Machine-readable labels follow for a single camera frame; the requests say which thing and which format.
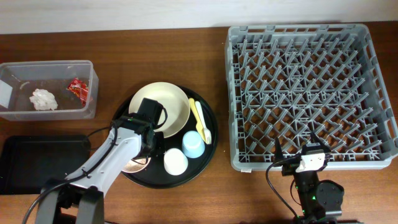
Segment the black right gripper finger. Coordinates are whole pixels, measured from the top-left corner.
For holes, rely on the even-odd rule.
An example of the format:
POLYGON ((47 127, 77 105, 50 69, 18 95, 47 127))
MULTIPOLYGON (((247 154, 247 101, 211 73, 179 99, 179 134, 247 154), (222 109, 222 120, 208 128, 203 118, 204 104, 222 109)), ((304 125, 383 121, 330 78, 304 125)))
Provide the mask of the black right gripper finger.
POLYGON ((276 137, 274 141, 275 141, 275 154, 274 154, 275 158, 274 158, 274 162, 279 162, 279 161, 282 161, 284 159, 284 156, 283 156, 282 148, 281 148, 281 145, 280 145, 280 142, 279 142, 279 138, 276 137))
POLYGON ((311 143, 318 144, 320 148, 323 149, 324 153, 331 153, 330 148, 326 146, 314 132, 310 133, 310 141, 311 143))

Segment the small pink bowl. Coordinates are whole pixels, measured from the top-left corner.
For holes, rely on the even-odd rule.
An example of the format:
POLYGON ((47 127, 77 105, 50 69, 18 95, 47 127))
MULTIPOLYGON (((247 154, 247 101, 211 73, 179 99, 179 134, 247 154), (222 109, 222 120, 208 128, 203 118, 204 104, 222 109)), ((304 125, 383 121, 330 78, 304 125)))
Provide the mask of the small pink bowl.
POLYGON ((150 162, 150 157, 138 157, 131 159, 123 168, 122 171, 125 173, 136 173, 144 170, 150 162))

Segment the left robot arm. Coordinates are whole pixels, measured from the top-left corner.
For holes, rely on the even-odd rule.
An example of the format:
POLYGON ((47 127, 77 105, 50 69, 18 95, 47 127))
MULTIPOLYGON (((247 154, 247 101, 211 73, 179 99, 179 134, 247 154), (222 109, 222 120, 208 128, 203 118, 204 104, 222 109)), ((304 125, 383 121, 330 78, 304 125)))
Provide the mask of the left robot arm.
POLYGON ((51 180, 31 207, 36 223, 104 223, 104 197, 124 166, 154 151, 161 112, 138 112, 112 121, 105 142, 64 180, 51 180))

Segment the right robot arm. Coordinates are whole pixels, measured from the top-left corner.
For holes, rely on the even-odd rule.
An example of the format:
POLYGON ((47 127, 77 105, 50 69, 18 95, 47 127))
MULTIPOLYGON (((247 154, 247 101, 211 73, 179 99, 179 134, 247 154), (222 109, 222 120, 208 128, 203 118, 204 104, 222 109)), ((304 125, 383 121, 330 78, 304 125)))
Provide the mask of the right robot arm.
POLYGON ((298 215, 277 193, 269 178, 266 179, 276 196, 293 213, 294 223, 337 223, 337 218, 342 215, 344 188, 334 181, 318 178, 318 173, 326 168, 330 158, 330 148, 313 132, 310 133, 310 142, 292 157, 283 156, 279 139, 275 138, 274 162, 266 171, 281 166, 283 176, 294 177, 290 186, 297 189, 303 215, 298 215))

